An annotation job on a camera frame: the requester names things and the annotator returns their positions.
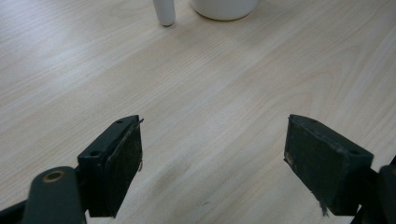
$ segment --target white cylindrical object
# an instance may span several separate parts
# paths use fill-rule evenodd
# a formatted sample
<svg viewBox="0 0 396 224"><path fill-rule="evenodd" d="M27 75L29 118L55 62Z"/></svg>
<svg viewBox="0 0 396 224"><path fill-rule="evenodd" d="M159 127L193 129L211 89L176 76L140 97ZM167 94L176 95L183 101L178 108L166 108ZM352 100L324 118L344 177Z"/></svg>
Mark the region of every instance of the white cylindrical object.
<svg viewBox="0 0 396 224"><path fill-rule="evenodd" d="M201 15L218 21L232 21L245 17L258 0L191 0L192 7Z"/></svg>
<svg viewBox="0 0 396 224"><path fill-rule="evenodd" d="M152 0L158 21L163 26L170 26L175 22L174 0Z"/></svg>

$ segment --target table surface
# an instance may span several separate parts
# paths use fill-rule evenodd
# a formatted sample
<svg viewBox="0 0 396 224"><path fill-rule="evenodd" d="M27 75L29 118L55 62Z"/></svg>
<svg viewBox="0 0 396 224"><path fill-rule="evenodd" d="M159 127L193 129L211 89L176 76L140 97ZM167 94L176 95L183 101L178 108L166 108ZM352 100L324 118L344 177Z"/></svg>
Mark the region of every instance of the table surface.
<svg viewBox="0 0 396 224"><path fill-rule="evenodd" d="M396 1L262 0L212 21L176 0L0 2L0 204L138 114L144 167L116 219L348 223L323 217L283 162L289 114L396 154Z"/></svg>

